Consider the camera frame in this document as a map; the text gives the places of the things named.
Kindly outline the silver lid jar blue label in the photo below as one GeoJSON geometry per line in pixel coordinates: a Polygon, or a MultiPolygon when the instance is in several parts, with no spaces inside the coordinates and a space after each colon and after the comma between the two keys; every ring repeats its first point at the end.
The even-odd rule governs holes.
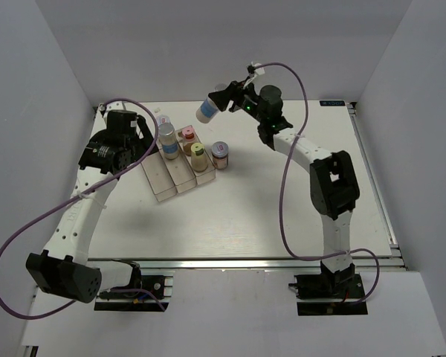
{"type": "Polygon", "coordinates": [[[216,104],[207,97],[197,109],[195,116],[200,123],[209,123],[218,113],[216,104]]]}

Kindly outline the white lid jar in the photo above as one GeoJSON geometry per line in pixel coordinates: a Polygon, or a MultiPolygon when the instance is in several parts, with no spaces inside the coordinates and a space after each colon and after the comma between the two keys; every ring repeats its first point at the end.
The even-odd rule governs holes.
{"type": "Polygon", "coordinates": [[[156,117],[156,121],[158,122],[158,126],[161,126],[165,123],[171,123],[171,120],[168,115],[159,115],[156,117]]]}
{"type": "Polygon", "coordinates": [[[229,148],[224,141],[217,141],[212,145],[211,154],[216,169],[223,170],[228,166],[229,148]]]}

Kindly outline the pink cap spice bottle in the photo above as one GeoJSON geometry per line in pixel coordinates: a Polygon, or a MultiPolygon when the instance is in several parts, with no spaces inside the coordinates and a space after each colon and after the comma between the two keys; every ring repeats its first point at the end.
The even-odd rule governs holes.
{"type": "Polygon", "coordinates": [[[183,151],[186,155],[191,156],[191,146],[198,142],[195,130],[192,126],[187,126],[181,130],[183,151]]]}

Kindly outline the yellow cap white bottle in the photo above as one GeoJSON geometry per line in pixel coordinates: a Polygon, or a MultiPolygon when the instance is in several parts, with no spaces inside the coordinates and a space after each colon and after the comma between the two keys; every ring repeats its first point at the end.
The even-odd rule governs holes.
{"type": "Polygon", "coordinates": [[[208,161],[204,145],[202,143],[194,143],[191,148],[191,167],[196,172],[203,172],[208,168],[208,161]]]}

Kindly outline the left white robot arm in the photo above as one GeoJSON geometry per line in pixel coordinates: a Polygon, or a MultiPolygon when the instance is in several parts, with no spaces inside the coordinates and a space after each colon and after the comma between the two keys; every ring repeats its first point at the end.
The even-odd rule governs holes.
{"type": "Polygon", "coordinates": [[[90,303],[111,289],[127,297],[141,291],[137,263],[113,260],[94,266],[88,252],[106,201],[117,185],[117,174],[144,153],[155,153],[152,142],[141,115],[127,110],[108,112],[105,128],[91,136],[79,159],[74,202],[66,206],[42,252],[27,258],[26,269],[44,293],[90,303]]]}

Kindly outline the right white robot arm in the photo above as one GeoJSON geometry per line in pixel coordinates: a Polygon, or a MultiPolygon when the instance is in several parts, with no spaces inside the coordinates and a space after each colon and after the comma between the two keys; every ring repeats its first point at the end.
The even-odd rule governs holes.
{"type": "Polygon", "coordinates": [[[209,93],[220,112],[241,109],[258,122],[259,138],[309,174],[310,199],[323,225],[319,274],[300,275],[293,287],[301,299],[344,298],[355,279],[350,256],[350,221],[360,189],[349,153],[330,152],[297,134],[282,113],[282,92],[273,85],[255,91],[233,81],[209,93]]]}

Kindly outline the left clear organizer tray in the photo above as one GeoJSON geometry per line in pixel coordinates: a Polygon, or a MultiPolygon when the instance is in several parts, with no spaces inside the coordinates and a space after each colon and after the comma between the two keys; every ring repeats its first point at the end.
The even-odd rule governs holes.
{"type": "Polygon", "coordinates": [[[177,195],[175,184],[160,153],[147,156],[141,166],[157,202],[177,195]]]}

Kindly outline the right clear organizer tray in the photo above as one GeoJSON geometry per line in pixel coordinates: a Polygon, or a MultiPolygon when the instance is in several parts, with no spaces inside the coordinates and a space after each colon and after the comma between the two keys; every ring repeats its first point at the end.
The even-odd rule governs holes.
{"type": "MultiPolygon", "coordinates": [[[[183,151],[182,137],[181,137],[181,130],[182,130],[182,129],[183,129],[183,128],[181,128],[181,129],[177,129],[177,130],[176,130],[176,136],[177,136],[177,140],[178,140],[178,143],[179,143],[179,145],[180,145],[180,148],[181,148],[181,150],[183,151]]],[[[200,140],[200,138],[198,137],[196,131],[195,131],[195,135],[196,135],[196,137],[197,137],[197,139],[198,139],[198,142],[201,143],[201,140],[200,140]]],[[[190,168],[193,170],[193,173],[195,174],[197,185],[206,184],[206,183],[212,181],[212,180],[216,177],[216,168],[215,168],[215,166],[213,165],[213,162],[212,162],[212,160],[211,160],[211,158],[210,158],[209,153],[207,152],[206,147],[204,147],[204,149],[205,149],[206,156],[207,156],[208,168],[207,168],[205,171],[203,171],[203,172],[196,172],[196,171],[191,167],[191,164],[190,164],[190,162],[191,162],[191,156],[188,156],[188,155],[186,155],[186,154],[184,153],[184,154],[186,155],[186,157],[187,157],[187,161],[188,161],[188,163],[190,164],[190,168]]]]}

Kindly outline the blue sticker right corner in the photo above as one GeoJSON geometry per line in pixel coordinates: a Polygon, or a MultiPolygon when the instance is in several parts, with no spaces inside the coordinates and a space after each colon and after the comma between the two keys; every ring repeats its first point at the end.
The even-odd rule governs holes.
{"type": "Polygon", "coordinates": [[[320,100],[319,104],[321,106],[328,106],[328,107],[345,106],[346,105],[344,100],[320,100]]]}

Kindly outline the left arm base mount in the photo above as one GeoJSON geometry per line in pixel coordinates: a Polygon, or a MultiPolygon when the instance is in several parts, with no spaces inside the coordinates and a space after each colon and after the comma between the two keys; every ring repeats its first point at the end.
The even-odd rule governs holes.
{"type": "Polygon", "coordinates": [[[129,260],[89,262],[101,273],[95,295],[95,311],[163,312],[172,294],[172,276],[147,274],[129,260]]]}

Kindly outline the aluminium front rail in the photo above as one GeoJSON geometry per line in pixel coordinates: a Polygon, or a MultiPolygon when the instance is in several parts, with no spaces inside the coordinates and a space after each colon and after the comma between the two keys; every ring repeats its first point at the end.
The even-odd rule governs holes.
{"type": "MultiPolygon", "coordinates": [[[[91,260],[91,263],[110,263],[114,260],[91,260]]],[[[135,260],[141,268],[319,268],[319,261],[301,260],[135,260]]],[[[356,268],[376,268],[375,260],[369,257],[355,257],[356,268]]],[[[405,268],[400,257],[378,258],[380,268],[405,268]]]]}

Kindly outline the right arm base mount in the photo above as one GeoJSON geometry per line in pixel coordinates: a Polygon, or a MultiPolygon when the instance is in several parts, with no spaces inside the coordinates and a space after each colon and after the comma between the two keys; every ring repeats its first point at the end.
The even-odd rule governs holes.
{"type": "Polygon", "coordinates": [[[368,314],[362,279],[354,264],[336,272],[321,264],[320,273],[298,274],[288,288],[296,295],[299,316],[368,314]]]}

